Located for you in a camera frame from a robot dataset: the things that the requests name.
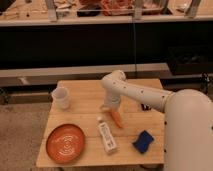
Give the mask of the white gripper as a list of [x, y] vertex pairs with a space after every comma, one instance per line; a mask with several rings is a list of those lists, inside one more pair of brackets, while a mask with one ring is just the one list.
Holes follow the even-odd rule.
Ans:
[[118, 94], [107, 92], [104, 98], [104, 106], [118, 109], [120, 107], [120, 96]]

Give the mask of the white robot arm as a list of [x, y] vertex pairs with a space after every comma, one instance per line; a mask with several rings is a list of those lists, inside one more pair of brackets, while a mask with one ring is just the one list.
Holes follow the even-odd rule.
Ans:
[[213, 171], [213, 101], [194, 89], [172, 92], [126, 81], [121, 70], [101, 79], [104, 105], [118, 108], [121, 95], [163, 113], [163, 171]]

